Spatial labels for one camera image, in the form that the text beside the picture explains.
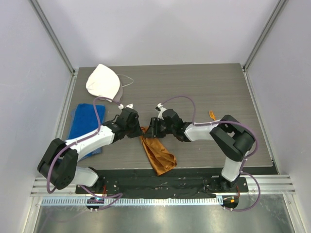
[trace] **robotic arm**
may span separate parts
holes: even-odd
[[[53,140],[37,169],[47,178],[51,163],[56,155],[65,146],[73,144],[56,161],[52,169],[50,182],[57,189],[63,189],[69,184],[81,184],[89,187],[90,191],[97,192],[103,186],[103,177],[99,177],[97,171],[93,168],[78,167],[77,162],[99,147],[115,143],[125,136],[133,138],[142,134],[138,113],[130,104],[122,109],[121,114],[115,121],[107,121],[92,132],[71,140],[62,141],[59,138]]]
[[[214,140],[226,155],[224,168],[216,184],[217,189],[229,190],[235,186],[242,161],[255,142],[249,131],[235,124],[222,123],[239,123],[230,115],[224,116],[220,121],[193,124],[183,122],[173,109],[166,109],[161,103],[155,109],[159,115],[151,119],[144,137],[163,138],[167,134],[173,134],[182,142]]]

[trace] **blue folded fabric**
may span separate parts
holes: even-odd
[[[96,105],[99,118],[101,123],[104,121],[105,115],[105,106],[104,105]],[[74,139],[76,137],[80,137],[86,133],[89,133],[98,128],[98,122],[95,115],[93,104],[88,103],[80,103],[71,112],[71,127],[69,130],[68,139]],[[93,152],[87,154],[82,159],[86,159],[91,157],[94,154],[99,154],[102,152],[102,148],[98,148]]]

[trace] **orange plastic utensil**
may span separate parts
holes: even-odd
[[[209,111],[209,117],[213,119],[214,121],[216,121],[215,115],[212,110]]]

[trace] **white wall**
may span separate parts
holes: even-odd
[[[277,0],[39,0],[74,67],[244,64]]]
[[[0,231],[17,233],[70,74],[28,1],[0,1],[0,21]]]
[[[249,69],[281,171],[311,222],[311,1],[288,1]]]

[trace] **orange cloth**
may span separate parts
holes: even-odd
[[[143,132],[147,131],[144,127],[141,127],[141,130]],[[177,162],[175,156],[169,153],[159,139],[144,138],[143,136],[140,136],[140,139],[149,162],[158,176],[176,167]]]

